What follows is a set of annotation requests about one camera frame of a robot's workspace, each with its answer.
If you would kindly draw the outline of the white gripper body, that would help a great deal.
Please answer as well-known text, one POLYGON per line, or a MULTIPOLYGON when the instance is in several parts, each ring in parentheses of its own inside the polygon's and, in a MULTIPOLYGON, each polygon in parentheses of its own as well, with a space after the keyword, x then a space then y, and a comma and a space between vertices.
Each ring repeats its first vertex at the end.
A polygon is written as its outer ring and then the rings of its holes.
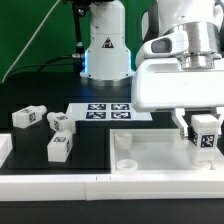
POLYGON ((131 103, 137 112, 224 106, 224 59, 206 70, 182 70, 176 58, 145 60, 132 81, 131 103))

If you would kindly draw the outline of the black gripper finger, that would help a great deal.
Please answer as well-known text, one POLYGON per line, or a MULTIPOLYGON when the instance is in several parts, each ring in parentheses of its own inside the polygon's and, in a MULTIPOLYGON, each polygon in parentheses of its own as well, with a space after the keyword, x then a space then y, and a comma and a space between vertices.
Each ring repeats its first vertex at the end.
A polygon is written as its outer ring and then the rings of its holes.
POLYGON ((180 136, 183 140, 188 139, 188 125, 184 120, 185 109, 184 108, 175 108, 171 112, 171 117, 173 122, 179 128, 180 136))
POLYGON ((216 107, 216 117, 221 126, 224 121, 224 107, 216 107))

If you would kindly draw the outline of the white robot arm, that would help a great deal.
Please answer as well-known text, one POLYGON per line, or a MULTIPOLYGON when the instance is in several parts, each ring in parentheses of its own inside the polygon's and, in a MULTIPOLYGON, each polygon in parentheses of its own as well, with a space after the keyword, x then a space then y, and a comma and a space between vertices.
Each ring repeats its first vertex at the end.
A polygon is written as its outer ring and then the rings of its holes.
POLYGON ((138 112, 170 111, 182 135, 187 110, 224 107, 224 57, 219 31, 220 0, 156 0, 142 17, 143 44, 131 70, 125 45, 124 7, 91 4, 91 43, 81 77, 96 85, 132 80, 131 103, 138 112))

